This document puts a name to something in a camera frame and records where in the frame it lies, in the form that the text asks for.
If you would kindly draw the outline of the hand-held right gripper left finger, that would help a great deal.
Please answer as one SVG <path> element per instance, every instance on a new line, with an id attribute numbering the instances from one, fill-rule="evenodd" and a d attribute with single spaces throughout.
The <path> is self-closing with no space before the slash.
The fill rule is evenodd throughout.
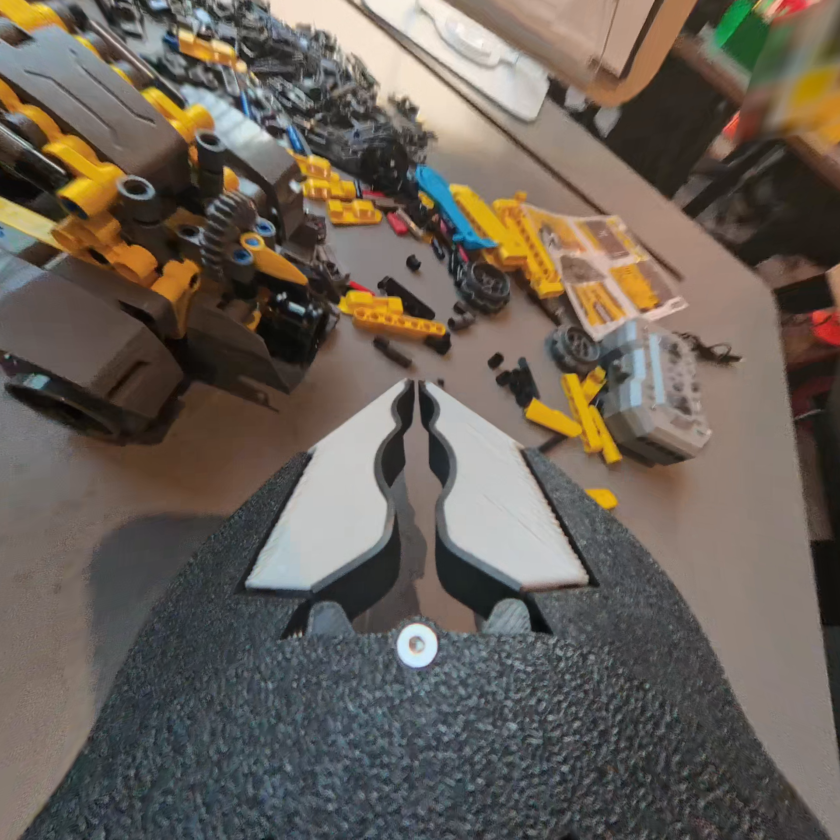
<path id="1" fill-rule="evenodd" d="M 414 405 L 414 381 L 401 380 L 309 449 L 247 593 L 336 602 L 357 617 L 393 588 L 402 551 L 393 486 Z"/>

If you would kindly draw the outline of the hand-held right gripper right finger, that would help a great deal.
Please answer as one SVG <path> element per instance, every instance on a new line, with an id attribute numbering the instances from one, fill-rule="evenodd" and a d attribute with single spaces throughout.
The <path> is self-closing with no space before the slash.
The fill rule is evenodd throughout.
<path id="1" fill-rule="evenodd" d="M 444 590 L 478 616 L 506 599 L 534 611 L 536 594 L 591 579 L 517 440 L 420 381 L 418 405 L 435 505 L 435 563 Z"/>

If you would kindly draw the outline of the brown-edged grey desk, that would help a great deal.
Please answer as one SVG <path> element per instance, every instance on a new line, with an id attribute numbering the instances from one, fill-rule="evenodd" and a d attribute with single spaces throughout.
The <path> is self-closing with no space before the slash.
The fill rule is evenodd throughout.
<path id="1" fill-rule="evenodd" d="M 485 196 L 503 180 L 504 153 L 490 136 L 503 137 L 511 151 L 565 190 L 573 206 L 620 216 L 647 249 L 685 285 L 690 280 L 755 281 L 762 278 L 722 247 L 682 210 L 572 121 L 552 102 L 536 122 L 513 118 L 487 98 L 465 87 L 443 68 L 429 66 L 381 28 L 354 2 L 272 2 L 272 12 L 290 23 L 311 24 L 336 35 L 348 52 L 362 58 L 384 93 L 405 93 L 438 140 L 431 161 L 449 156 L 478 156 L 488 171 L 467 175 Z"/>

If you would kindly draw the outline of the small dark grey wheel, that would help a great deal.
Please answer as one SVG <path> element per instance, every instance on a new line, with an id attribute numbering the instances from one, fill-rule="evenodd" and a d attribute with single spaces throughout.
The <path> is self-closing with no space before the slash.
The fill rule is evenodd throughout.
<path id="1" fill-rule="evenodd" d="M 459 267 L 455 287 L 466 305 L 487 315 L 498 314 L 511 299 L 508 275 L 484 260 Z"/>
<path id="2" fill-rule="evenodd" d="M 546 339 L 552 360 L 563 373 L 586 377 L 599 364 L 601 348 L 583 328 L 564 324 Z"/>

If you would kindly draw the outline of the grey brick battery box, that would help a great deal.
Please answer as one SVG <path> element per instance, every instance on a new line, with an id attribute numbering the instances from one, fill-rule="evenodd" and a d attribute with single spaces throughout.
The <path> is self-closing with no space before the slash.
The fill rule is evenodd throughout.
<path id="1" fill-rule="evenodd" d="M 619 449 L 651 466 L 696 458 L 711 439 L 696 357 L 678 334 L 644 318 L 602 342 L 605 426 Z"/>

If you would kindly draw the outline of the long yellow brick panel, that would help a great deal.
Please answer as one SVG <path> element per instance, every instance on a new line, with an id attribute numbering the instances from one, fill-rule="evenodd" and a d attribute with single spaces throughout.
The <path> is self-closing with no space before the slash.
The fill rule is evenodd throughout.
<path id="1" fill-rule="evenodd" d="M 513 198 L 495 200 L 492 207 L 506 230 L 524 246 L 526 260 L 521 271 L 532 293 L 540 300 L 556 299 L 565 292 L 561 274 L 529 216 L 524 204 L 526 198 L 526 193 L 520 192 Z"/>
<path id="2" fill-rule="evenodd" d="M 529 253 L 519 232 L 504 223 L 471 187 L 452 184 L 449 190 L 474 232 L 480 238 L 495 243 L 480 250 L 483 259 L 500 270 L 523 269 Z"/>

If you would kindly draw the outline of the yellow printed sheet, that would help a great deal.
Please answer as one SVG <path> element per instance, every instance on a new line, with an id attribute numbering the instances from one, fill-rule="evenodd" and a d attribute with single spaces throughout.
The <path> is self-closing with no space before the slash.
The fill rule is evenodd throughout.
<path id="1" fill-rule="evenodd" d="M 655 322 L 688 308 L 676 276 L 619 216 L 561 215 L 529 203 L 522 209 L 565 301 L 594 341 L 638 318 Z"/>

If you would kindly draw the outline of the long blue brick piece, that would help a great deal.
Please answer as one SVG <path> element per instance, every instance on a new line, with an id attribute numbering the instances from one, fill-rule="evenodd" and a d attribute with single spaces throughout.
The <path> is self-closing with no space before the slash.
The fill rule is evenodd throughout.
<path id="1" fill-rule="evenodd" d="M 415 168 L 414 174 L 419 191 L 427 194 L 433 200 L 437 209 L 454 229 L 453 240 L 455 243 L 462 245 L 466 250 L 494 249 L 497 247 L 495 240 L 483 237 L 475 231 L 467 216 L 457 205 L 450 191 L 449 182 L 441 174 L 426 164 L 419 164 Z"/>

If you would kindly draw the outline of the pile of loose brick pieces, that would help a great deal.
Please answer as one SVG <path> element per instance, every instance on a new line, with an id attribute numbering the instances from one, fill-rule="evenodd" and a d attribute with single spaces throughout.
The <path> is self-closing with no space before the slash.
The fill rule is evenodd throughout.
<path id="1" fill-rule="evenodd" d="M 385 217 L 396 233 L 405 231 L 428 242 L 436 258 L 446 262 L 454 285 L 459 267 L 484 260 L 480 250 L 466 250 L 454 242 L 454 229 L 418 189 L 415 168 L 428 165 L 436 135 L 417 119 L 413 101 L 391 96 L 388 108 L 382 108 L 377 79 L 361 58 L 344 52 L 329 31 L 303 24 L 291 27 L 271 14 L 268 2 L 97 6 L 113 32 L 144 43 L 154 42 L 145 31 L 146 19 L 155 21 L 153 35 L 158 39 L 151 66 L 179 91 L 225 89 L 246 119 L 285 139 L 303 173 L 304 193 L 325 206 L 333 226 L 376 225 Z M 522 269 L 502 271 L 511 285 L 514 280 L 524 284 L 556 328 L 581 327 L 563 295 L 540 300 Z M 397 350 L 394 340 L 419 341 L 421 327 L 441 327 L 441 336 L 432 332 L 423 340 L 445 354 L 451 333 L 467 329 L 482 313 L 466 305 L 455 287 L 458 301 L 444 325 L 394 278 L 384 277 L 378 288 L 376 295 L 348 283 L 339 309 L 355 328 L 372 332 L 373 345 L 406 369 L 412 361 Z M 596 399 L 604 377 L 599 366 L 579 376 L 588 400 Z"/>

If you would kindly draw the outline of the yellow grey brick vehicle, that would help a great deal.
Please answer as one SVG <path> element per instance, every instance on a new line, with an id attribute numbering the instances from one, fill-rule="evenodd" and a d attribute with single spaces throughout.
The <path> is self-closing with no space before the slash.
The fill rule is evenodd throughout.
<path id="1" fill-rule="evenodd" d="M 80 2 L 2 2 L 2 374 L 126 441 L 201 382 L 275 410 L 339 313 L 305 169 Z"/>

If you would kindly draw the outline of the instruction board on stand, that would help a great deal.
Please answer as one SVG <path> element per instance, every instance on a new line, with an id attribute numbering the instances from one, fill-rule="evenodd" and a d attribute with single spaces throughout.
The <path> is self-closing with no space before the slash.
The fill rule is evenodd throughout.
<path id="1" fill-rule="evenodd" d="M 635 98 L 695 1 L 365 1 L 375 21 L 512 117 L 539 116 L 550 81 L 615 107 Z"/>

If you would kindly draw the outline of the green box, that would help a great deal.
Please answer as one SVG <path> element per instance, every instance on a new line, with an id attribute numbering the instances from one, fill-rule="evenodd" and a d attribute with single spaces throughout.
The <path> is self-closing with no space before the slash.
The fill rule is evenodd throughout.
<path id="1" fill-rule="evenodd" d="M 712 43 L 741 68 L 752 71 L 770 29 L 767 7 L 772 2 L 734 1 L 715 27 Z"/>

